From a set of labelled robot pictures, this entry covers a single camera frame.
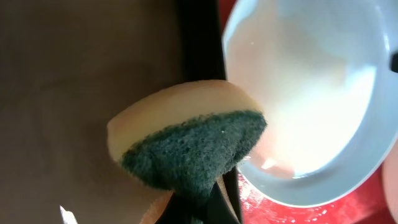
sponge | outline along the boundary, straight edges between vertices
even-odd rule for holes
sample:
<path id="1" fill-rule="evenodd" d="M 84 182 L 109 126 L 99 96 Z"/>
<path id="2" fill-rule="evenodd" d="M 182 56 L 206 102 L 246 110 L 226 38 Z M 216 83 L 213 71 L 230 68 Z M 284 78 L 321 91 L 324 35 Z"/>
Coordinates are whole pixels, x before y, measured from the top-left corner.
<path id="1" fill-rule="evenodd" d="M 257 143 L 260 107 L 223 80 L 191 82 L 155 93 L 108 123 L 111 157 L 145 184 L 200 207 L 216 179 Z"/>

